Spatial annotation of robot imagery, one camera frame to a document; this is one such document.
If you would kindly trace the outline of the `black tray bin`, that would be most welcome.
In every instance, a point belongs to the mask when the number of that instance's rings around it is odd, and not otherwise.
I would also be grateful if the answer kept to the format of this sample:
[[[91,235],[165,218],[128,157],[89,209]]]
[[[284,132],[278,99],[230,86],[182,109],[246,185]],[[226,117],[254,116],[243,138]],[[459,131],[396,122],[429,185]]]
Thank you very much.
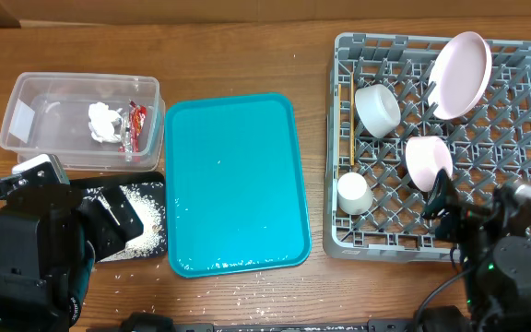
[[[87,188],[100,188],[100,187],[113,187],[120,186],[122,184],[139,184],[139,183],[163,183],[164,191],[164,205],[165,205],[165,177],[159,172],[140,172],[140,173],[125,173],[111,176],[99,176],[92,178],[76,179],[71,184],[80,189]]]

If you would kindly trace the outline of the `red silver snack wrapper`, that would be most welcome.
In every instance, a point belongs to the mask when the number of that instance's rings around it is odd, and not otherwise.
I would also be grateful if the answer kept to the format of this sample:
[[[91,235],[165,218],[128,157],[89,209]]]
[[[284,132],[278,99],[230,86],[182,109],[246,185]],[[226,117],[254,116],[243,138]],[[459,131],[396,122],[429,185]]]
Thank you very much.
[[[142,134],[145,119],[147,117],[147,108],[136,104],[134,101],[129,102],[130,110],[122,115],[120,135],[122,145],[120,152],[137,153],[139,151],[139,137]]]

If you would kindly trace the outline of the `white cup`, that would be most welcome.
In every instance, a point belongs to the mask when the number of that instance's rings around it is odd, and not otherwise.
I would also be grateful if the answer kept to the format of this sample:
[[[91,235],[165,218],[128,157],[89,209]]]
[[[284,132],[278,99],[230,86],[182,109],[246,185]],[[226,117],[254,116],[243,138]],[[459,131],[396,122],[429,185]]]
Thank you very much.
[[[372,206],[372,190],[357,172],[345,173],[338,179],[337,195],[339,207],[349,215],[361,215]]]

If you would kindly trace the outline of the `small pink bowl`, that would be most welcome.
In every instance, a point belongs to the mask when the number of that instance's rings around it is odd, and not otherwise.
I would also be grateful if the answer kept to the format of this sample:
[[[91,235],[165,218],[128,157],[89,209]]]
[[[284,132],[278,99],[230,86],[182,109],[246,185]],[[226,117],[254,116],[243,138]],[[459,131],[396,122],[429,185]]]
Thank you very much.
[[[437,173],[446,170],[453,175],[453,160],[450,149],[438,136],[415,136],[405,148],[407,172],[413,184],[422,192],[429,192]]]

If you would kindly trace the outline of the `grey dishwasher rack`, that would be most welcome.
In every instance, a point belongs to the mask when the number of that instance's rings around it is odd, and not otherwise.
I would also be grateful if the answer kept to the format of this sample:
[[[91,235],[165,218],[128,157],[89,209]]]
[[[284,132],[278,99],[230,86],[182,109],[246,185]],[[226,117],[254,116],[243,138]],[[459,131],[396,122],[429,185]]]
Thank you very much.
[[[426,196],[404,163],[407,141],[438,136],[450,149],[459,196],[485,206],[496,186],[531,183],[531,41],[492,40],[493,67],[478,104],[452,120],[433,115],[429,78],[446,39],[429,36],[344,32],[336,37],[327,99],[327,160],[324,176],[324,251],[352,260],[408,263],[448,261],[449,243],[438,241],[436,222],[420,212]],[[349,77],[354,92],[388,87],[402,112],[397,128],[383,138],[365,131],[354,109],[354,161],[349,165]],[[341,136],[337,132],[337,84],[342,85]],[[338,205],[337,182],[362,175],[373,193],[370,209],[349,215]],[[531,240],[531,225],[526,234]]]

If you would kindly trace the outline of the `white napkin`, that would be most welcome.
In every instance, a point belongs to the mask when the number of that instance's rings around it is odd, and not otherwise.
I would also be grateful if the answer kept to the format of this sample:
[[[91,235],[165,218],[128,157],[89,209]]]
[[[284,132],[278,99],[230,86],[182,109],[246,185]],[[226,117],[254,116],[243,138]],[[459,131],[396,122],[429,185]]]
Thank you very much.
[[[99,143],[120,143],[121,136],[115,132],[122,122],[121,109],[111,110],[103,102],[92,103],[88,107],[88,128],[91,137]]]

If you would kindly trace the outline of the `wooden chopstick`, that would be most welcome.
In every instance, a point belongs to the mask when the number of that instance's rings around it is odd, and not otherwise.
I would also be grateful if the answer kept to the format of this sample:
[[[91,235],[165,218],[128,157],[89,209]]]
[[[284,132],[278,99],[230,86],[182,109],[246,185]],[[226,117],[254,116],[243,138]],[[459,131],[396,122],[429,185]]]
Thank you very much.
[[[354,73],[349,77],[349,165],[353,168],[354,161]]]
[[[341,136],[341,94],[342,94],[342,85],[337,84],[337,132]]]

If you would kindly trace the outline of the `clear plastic bin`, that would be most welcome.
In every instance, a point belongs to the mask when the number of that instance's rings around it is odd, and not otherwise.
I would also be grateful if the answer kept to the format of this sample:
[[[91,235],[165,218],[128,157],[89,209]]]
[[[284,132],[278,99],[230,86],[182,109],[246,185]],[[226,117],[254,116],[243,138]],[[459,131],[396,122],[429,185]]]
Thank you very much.
[[[137,153],[120,143],[99,143],[89,130],[89,105],[147,108]],[[147,172],[159,163],[165,102],[154,77],[94,73],[26,72],[12,90],[0,130],[0,147],[18,161],[54,154],[68,170]]]

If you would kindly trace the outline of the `grey bowl with rice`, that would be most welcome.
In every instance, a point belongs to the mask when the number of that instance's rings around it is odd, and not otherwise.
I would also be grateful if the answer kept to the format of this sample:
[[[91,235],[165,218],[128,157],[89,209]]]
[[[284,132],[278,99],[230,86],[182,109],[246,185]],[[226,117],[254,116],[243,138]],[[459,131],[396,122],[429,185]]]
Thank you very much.
[[[397,99],[385,85],[357,89],[355,107],[364,128],[376,138],[387,136],[400,123],[401,111]]]

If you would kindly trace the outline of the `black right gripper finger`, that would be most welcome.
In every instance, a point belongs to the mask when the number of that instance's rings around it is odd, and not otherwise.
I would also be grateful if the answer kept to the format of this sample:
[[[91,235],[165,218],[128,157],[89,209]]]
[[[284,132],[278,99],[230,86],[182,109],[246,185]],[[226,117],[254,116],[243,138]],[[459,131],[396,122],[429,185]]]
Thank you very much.
[[[516,212],[520,204],[516,199],[519,184],[502,184],[495,188],[495,210],[498,212]]]
[[[454,203],[454,185],[445,169],[438,171],[428,201],[422,210],[424,219],[439,218]]]

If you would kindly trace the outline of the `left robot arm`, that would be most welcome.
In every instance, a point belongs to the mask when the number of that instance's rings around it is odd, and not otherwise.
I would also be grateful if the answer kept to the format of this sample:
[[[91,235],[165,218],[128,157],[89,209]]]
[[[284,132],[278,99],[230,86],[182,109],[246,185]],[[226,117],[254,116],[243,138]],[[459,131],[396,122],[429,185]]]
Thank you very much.
[[[107,205],[69,184],[25,187],[0,208],[0,331],[66,331],[95,263],[144,226],[119,190]]]

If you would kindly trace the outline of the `teal serving tray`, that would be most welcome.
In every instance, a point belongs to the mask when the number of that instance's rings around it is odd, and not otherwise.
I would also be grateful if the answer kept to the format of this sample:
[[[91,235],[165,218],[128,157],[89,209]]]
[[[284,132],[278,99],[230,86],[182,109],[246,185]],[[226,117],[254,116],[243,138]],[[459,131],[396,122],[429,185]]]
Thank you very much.
[[[279,93],[182,101],[164,123],[168,258],[188,279],[294,267],[312,250],[294,111]]]

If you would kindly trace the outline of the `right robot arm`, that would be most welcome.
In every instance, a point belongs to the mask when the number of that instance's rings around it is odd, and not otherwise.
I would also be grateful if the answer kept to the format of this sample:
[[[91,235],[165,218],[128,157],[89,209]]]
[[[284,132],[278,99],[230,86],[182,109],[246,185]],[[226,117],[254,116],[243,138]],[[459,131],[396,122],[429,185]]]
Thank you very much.
[[[521,180],[499,185],[489,207],[463,201],[440,170],[421,214],[437,219],[439,241],[455,244],[456,274],[435,289],[415,312],[415,331],[531,331],[531,184]],[[465,283],[465,317],[451,306],[430,302],[458,280]]]

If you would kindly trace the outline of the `large white plate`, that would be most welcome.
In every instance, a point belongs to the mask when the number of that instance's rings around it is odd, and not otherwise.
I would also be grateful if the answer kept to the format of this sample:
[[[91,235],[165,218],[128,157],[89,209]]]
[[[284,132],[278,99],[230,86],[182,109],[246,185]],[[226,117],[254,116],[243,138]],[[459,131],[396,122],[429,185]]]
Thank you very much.
[[[487,42],[476,32],[453,37],[440,51],[429,81],[435,87],[428,97],[437,104],[433,115],[452,120],[470,112],[490,81],[492,55]]]

